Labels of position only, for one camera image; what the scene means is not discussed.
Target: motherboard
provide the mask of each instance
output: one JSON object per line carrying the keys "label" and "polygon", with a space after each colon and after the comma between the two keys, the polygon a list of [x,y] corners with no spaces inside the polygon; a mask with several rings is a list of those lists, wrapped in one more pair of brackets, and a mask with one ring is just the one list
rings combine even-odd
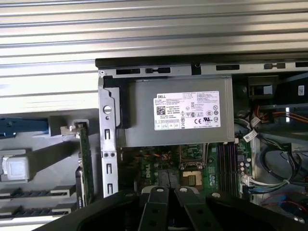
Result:
{"label": "motherboard", "polygon": [[150,185],[195,187],[202,196],[225,191],[240,196],[244,174],[251,174],[250,144],[210,143],[138,149],[139,191]]}

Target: metal frame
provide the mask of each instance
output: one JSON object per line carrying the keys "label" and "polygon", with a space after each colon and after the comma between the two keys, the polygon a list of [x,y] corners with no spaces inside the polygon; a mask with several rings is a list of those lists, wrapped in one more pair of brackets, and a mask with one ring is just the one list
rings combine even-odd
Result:
{"label": "metal frame", "polygon": [[116,151],[116,113],[115,99],[104,89],[104,78],[99,78],[99,114],[101,133],[101,157],[103,174],[103,195],[118,192],[117,151]]}

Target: blue latch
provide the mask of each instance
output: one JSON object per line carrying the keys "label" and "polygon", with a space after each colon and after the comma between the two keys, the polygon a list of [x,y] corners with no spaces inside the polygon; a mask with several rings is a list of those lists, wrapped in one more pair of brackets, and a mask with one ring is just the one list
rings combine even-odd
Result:
{"label": "blue latch", "polygon": [[18,117],[0,118],[0,139],[15,137],[15,133],[45,131],[48,133],[47,119],[28,119]]}

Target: power supply label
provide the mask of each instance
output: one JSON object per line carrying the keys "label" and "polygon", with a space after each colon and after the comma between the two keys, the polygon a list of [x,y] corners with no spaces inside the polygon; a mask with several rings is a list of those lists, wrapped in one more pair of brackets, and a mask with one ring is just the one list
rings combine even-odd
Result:
{"label": "power supply label", "polygon": [[219,127],[219,91],[162,93],[154,98],[155,130]]}

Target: corrugated metal panel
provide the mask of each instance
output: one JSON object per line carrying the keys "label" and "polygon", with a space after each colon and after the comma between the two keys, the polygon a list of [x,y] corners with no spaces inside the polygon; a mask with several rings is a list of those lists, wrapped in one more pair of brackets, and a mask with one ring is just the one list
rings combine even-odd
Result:
{"label": "corrugated metal panel", "polygon": [[0,113],[98,107],[95,58],[305,50],[307,9],[305,0],[1,1]]}

